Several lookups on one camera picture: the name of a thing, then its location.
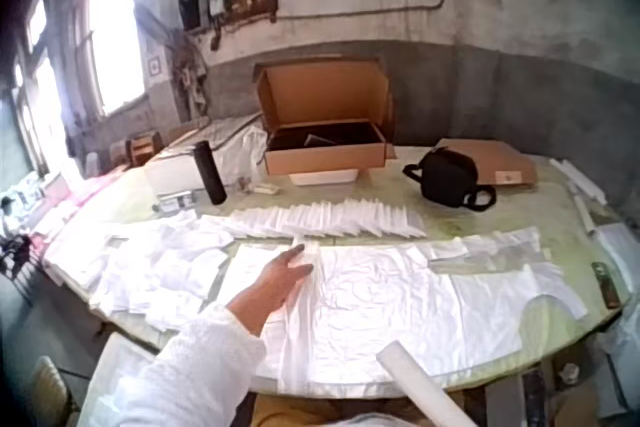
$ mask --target hand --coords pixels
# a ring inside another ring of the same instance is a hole
[[[313,270],[311,264],[289,267],[304,250],[298,245],[265,265],[253,285],[236,295],[227,308],[253,335],[259,337],[267,317],[282,307],[300,280]]]

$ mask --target bag strap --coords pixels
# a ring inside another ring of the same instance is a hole
[[[404,166],[402,173],[420,184],[422,183],[422,179],[415,174],[416,170],[420,170],[420,166],[418,164],[409,164]]]
[[[485,192],[489,194],[490,196],[489,202],[482,205],[476,204],[476,200],[478,200],[478,194],[480,192]],[[469,197],[464,203],[464,206],[468,209],[473,210],[474,212],[484,212],[489,207],[493,207],[496,203],[496,200],[497,200],[496,189],[492,185],[478,185],[476,187],[476,191],[473,194],[469,195]]]

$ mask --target black bag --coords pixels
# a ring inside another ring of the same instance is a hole
[[[422,170],[422,176],[416,175]],[[447,150],[432,150],[418,165],[406,165],[402,173],[420,184],[422,196],[449,207],[467,207],[484,212],[496,203],[496,189],[490,185],[478,185],[478,169],[470,157]],[[476,204],[479,192],[491,197],[483,205]]]

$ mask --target tan pants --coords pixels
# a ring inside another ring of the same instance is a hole
[[[462,395],[452,396],[461,405]],[[359,414],[377,412],[415,425],[433,427],[407,398],[391,400],[311,400],[298,397],[258,395],[251,427],[298,427],[325,425],[347,420]]]

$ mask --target box lid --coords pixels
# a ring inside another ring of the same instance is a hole
[[[254,79],[271,131],[352,120],[391,123],[389,80],[374,59],[331,56],[258,64]]]
[[[533,161],[509,144],[498,140],[442,139],[436,147],[447,147],[471,157],[478,169],[480,185],[535,184]]]

